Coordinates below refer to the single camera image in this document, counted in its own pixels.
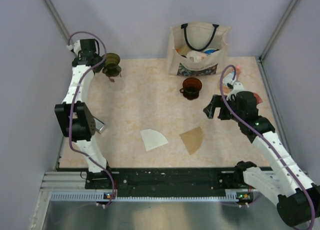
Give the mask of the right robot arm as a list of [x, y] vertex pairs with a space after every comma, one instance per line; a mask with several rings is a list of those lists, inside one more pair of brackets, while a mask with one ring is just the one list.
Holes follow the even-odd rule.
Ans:
[[312, 229], [320, 215], [320, 187], [298, 167], [273, 125], [259, 115], [257, 104], [253, 92], [239, 91], [230, 97], [213, 95], [203, 112], [212, 119], [219, 108], [220, 120], [237, 122], [241, 133], [263, 153], [277, 176], [273, 179], [252, 162], [239, 162], [233, 175], [235, 185], [257, 189], [276, 206], [286, 225], [295, 228], [309, 222], [308, 228]]

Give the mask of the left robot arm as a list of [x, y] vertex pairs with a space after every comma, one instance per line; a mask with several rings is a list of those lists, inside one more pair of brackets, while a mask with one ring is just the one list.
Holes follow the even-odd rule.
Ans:
[[55, 105], [54, 112], [70, 149], [84, 157], [90, 173], [98, 174], [97, 184], [108, 188], [113, 184], [113, 175], [98, 147], [96, 121], [86, 104], [91, 81], [105, 59], [100, 56], [96, 39], [78, 40], [67, 48], [75, 53], [71, 81], [62, 103]]

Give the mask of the brown coffee dripper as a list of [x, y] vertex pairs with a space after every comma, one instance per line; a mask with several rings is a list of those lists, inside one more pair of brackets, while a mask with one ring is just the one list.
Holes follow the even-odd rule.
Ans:
[[199, 97], [202, 89], [202, 82], [195, 77], [186, 78], [182, 83], [182, 88], [179, 92], [188, 100], [194, 100]]

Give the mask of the white paper coffee filter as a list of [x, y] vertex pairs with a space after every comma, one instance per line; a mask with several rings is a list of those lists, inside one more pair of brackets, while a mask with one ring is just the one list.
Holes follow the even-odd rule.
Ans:
[[168, 144], [168, 140], [160, 132], [153, 129], [145, 129], [140, 131], [146, 151], [153, 150], [160, 146]]

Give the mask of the olive green coffee dripper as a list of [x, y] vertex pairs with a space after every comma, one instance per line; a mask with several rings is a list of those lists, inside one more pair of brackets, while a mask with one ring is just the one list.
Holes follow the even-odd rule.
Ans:
[[120, 57], [116, 53], [107, 53], [102, 72], [109, 78], [121, 76]]

